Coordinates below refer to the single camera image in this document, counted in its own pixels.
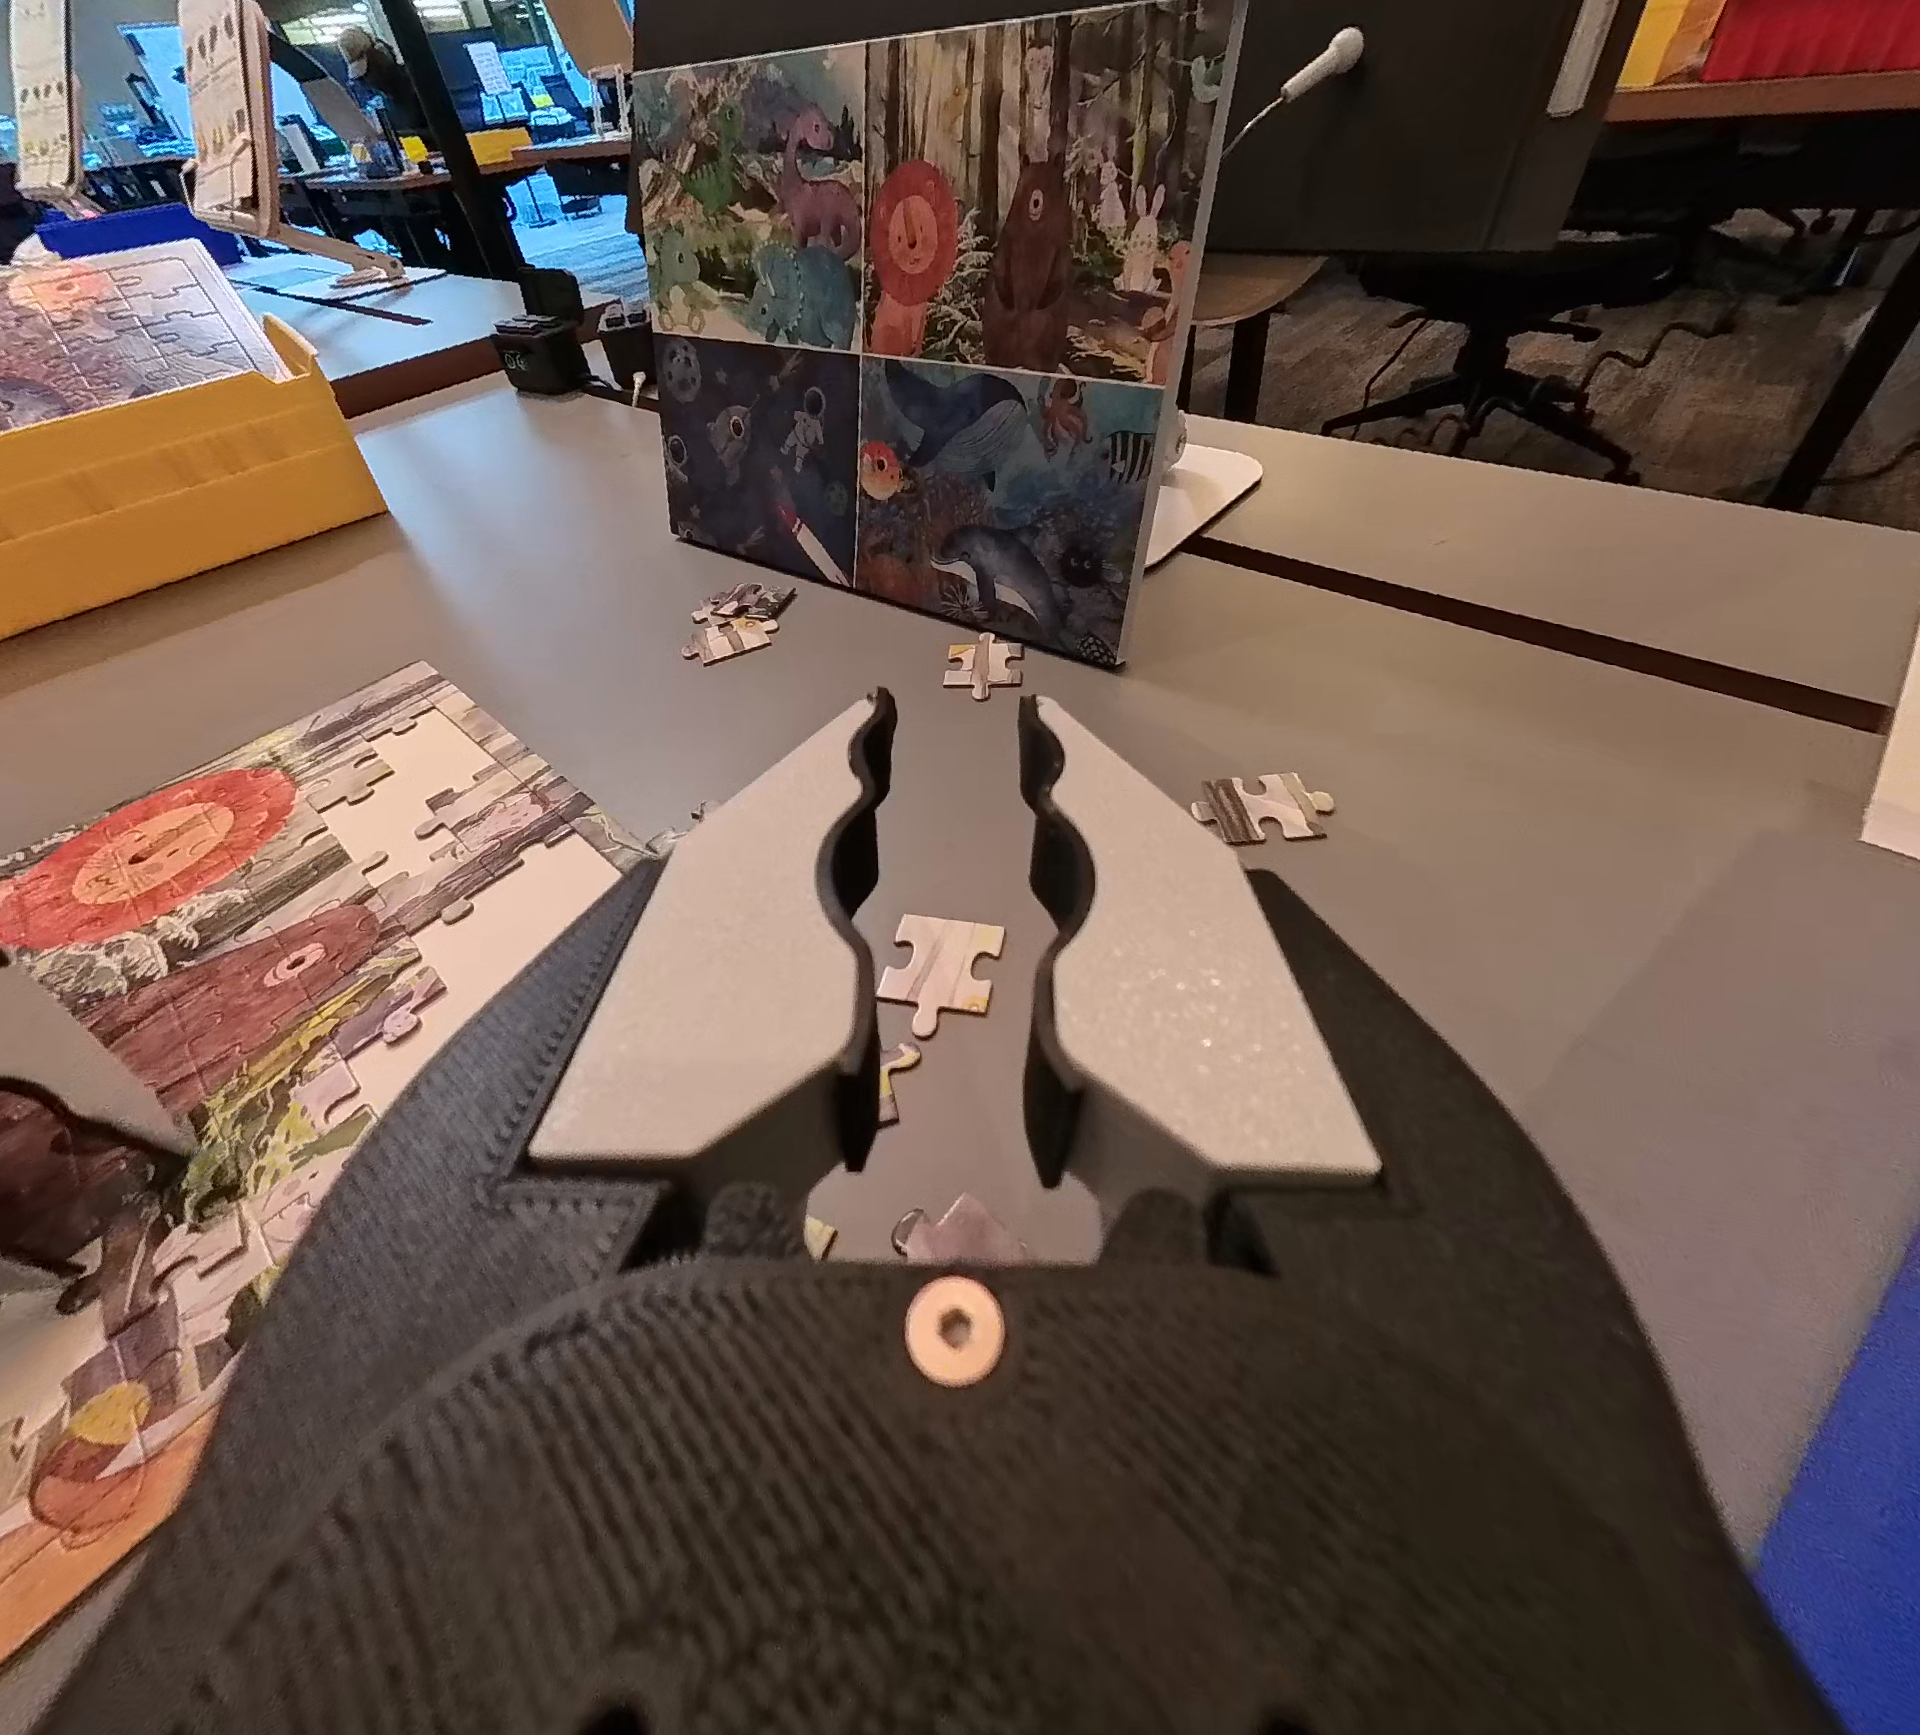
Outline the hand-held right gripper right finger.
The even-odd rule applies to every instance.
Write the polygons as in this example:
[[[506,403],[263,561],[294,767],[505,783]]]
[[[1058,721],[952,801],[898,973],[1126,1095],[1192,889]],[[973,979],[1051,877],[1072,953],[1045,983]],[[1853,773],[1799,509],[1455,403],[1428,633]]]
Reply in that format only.
[[[1051,695],[1021,701],[1028,883],[1053,919],[1022,1125],[1098,1198],[1365,1186],[1380,1151],[1236,855]]]

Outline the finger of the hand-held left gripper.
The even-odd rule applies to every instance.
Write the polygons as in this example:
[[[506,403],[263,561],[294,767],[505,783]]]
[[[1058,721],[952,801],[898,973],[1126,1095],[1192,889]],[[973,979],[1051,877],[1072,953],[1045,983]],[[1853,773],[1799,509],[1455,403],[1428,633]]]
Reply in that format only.
[[[12,953],[3,953],[3,1091],[122,1147],[188,1157],[192,1129]]]
[[[98,1300],[101,1272],[78,1260],[115,1218],[115,1182],[64,1178],[26,1186],[4,1174],[3,1252],[4,1262],[29,1270],[29,1284],[60,1282],[60,1308],[83,1308]]]

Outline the partly assembled jigsaw puzzle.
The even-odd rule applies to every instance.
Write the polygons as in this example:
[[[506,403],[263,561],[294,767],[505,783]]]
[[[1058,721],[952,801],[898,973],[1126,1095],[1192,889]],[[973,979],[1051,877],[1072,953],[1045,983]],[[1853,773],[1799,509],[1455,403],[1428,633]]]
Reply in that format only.
[[[4,1093],[3,1650],[180,1500],[296,1242],[432,1051],[659,851],[429,663],[4,857],[4,957],[195,1141]]]

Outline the purple grey jigsaw piece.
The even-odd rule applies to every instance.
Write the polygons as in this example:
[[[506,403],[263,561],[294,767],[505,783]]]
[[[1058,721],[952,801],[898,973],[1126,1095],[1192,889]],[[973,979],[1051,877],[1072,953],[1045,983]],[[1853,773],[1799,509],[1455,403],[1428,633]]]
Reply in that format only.
[[[927,1266],[1018,1266],[1028,1244],[981,1196],[962,1192],[940,1214],[906,1210],[891,1230],[902,1260]]]

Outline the white flat stand base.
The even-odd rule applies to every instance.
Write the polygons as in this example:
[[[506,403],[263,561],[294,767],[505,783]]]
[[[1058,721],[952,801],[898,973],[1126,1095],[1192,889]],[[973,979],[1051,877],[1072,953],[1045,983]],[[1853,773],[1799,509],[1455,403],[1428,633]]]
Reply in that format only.
[[[1172,459],[1148,517],[1143,563],[1148,571],[1261,487],[1265,477],[1258,457],[1196,437],[1187,413],[1181,413],[1175,425]]]

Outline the black battery charger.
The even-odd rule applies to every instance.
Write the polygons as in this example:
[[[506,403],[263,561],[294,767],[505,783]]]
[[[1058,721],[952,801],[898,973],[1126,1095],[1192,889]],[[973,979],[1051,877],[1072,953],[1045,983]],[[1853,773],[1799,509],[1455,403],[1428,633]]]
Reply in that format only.
[[[528,265],[518,275],[523,313],[493,327],[493,347],[512,387],[528,397],[583,393],[592,381],[585,347],[586,303],[565,267]]]

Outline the finished jigsaw puzzle board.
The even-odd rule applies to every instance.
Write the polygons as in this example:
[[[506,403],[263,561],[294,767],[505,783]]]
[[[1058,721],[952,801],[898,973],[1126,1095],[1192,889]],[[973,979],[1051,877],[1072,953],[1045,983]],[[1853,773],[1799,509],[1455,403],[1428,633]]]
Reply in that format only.
[[[3,271],[4,431],[245,371],[289,365],[197,239]]]

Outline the white paper sheet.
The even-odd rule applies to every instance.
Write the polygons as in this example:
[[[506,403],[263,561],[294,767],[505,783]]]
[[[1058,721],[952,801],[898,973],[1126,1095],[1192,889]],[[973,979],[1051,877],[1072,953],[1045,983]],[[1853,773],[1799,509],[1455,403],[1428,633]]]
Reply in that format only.
[[[1898,701],[1886,723],[1881,767],[1861,825],[1861,839],[1864,843],[1912,861],[1920,855],[1919,709],[1920,647],[1919,641],[1914,641]]]

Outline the round wooden stool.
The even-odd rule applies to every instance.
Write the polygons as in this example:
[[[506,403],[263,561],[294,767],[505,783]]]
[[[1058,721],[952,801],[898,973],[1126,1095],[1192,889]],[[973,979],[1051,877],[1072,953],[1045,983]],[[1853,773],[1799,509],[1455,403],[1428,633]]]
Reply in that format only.
[[[1179,405],[1192,409],[1190,389],[1201,337],[1230,329],[1228,369],[1218,415],[1255,421],[1265,383],[1273,319],[1327,265],[1324,255],[1213,253],[1199,271],[1192,325],[1179,385]]]

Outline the illustrated puzzle box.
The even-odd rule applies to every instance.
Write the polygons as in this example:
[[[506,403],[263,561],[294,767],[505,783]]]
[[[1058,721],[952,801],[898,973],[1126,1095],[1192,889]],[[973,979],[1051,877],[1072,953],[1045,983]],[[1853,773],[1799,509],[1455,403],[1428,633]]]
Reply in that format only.
[[[673,535],[1122,665],[1249,1],[636,73]]]

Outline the blue plastic bin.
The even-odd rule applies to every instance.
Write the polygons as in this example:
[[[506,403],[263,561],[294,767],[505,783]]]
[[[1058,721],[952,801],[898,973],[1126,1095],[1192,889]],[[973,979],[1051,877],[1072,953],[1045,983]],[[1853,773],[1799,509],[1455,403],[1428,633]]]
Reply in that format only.
[[[38,221],[36,237],[48,253],[60,259],[102,257],[180,241],[201,243],[222,267],[245,259],[240,237],[208,227],[180,201],[93,215],[67,215],[50,209]]]
[[[1919,1730],[1919,1238],[1807,1446],[1754,1574],[1848,1730]]]

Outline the black office chair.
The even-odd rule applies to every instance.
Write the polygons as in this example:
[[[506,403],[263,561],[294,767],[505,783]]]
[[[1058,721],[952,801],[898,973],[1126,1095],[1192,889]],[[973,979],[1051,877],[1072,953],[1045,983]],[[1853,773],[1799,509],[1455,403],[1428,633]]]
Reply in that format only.
[[[1597,455],[1611,481],[1639,483],[1634,455],[1597,425],[1585,395],[1562,377],[1518,371],[1511,347],[1527,333],[1597,341],[1601,331],[1576,321],[1574,309],[1659,301],[1681,267],[1681,245],[1666,235],[1572,239],[1535,253],[1363,257],[1356,279],[1369,295],[1402,303],[1419,321],[1460,325],[1465,335],[1444,375],[1320,429],[1335,435],[1455,407],[1455,451],[1463,451],[1503,411]]]

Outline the small wooden display stand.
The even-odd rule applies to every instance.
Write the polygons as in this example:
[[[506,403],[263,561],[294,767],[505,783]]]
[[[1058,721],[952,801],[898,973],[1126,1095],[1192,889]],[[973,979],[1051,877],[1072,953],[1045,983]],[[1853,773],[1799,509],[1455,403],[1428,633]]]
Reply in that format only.
[[[11,0],[17,179],[34,201],[84,205],[84,139],[68,0]]]

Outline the red storage bin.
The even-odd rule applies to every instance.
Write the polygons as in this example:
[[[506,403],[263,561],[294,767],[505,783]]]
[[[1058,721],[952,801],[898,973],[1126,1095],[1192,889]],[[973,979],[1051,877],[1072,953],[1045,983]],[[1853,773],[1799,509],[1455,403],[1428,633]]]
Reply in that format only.
[[[1722,0],[1706,83],[1919,69],[1919,0]]]

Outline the black metal post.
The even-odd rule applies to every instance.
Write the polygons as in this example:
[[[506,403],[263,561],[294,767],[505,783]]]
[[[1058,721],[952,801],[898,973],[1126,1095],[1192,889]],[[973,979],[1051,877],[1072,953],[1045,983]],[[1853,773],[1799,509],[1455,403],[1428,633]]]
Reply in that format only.
[[[416,1],[379,0],[379,7],[418,93],[429,131],[442,157],[446,181],[467,221],[475,257],[484,265],[488,277],[517,281],[527,265],[517,231],[506,215],[501,189],[475,161],[468,133],[444,83]]]

